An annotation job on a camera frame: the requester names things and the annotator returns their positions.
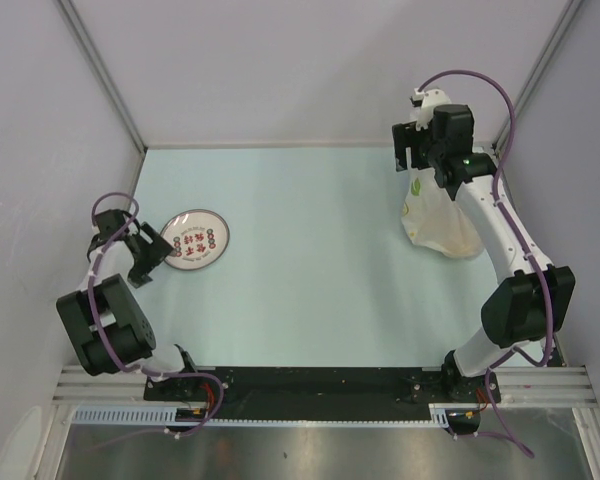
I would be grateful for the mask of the round printed plate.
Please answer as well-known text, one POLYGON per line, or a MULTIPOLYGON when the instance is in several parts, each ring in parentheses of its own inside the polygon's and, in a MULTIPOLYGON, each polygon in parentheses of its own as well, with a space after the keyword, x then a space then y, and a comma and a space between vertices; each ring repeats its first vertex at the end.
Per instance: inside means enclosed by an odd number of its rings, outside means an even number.
POLYGON ((165 263, 177 270, 194 271, 221 258, 230 242, 230 229, 219 214, 194 209, 169 220, 161 236, 172 246, 165 263))

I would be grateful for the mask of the white plastic bag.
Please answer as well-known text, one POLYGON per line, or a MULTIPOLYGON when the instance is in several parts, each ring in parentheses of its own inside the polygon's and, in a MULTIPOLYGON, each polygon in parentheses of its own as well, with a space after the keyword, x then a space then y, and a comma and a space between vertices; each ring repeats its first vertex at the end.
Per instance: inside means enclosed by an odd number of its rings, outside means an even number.
POLYGON ((468 217, 434 179, 434 170, 411 169, 401 222, 411 243, 452 259, 480 255, 484 245, 468 217))

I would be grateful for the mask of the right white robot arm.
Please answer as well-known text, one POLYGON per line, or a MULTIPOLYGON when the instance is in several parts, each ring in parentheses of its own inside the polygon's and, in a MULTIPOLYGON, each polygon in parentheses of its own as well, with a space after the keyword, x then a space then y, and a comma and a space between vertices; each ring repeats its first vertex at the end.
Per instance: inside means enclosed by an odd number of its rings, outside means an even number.
POLYGON ((446 355, 436 385, 445 398, 469 402, 490 392, 486 372, 528 343, 543 341, 538 363, 548 363, 575 276, 569 267, 554 265, 511 211, 493 158, 474 148, 470 108, 423 96, 414 102, 414 115, 392 128, 397 170, 432 174, 436 189, 476 229, 498 281, 481 308, 479 330, 446 355))

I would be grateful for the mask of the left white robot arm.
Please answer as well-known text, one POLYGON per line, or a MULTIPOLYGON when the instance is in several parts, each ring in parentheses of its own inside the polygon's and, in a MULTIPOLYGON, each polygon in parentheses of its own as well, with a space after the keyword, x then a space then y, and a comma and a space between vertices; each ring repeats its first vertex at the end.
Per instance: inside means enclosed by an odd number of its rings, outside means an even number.
POLYGON ((56 301, 80 365, 91 376, 142 372, 166 381, 179 399, 194 397, 201 376, 190 355, 177 344, 158 342, 134 296, 173 248, 125 210, 97 213, 93 227, 87 274, 76 290, 56 301))

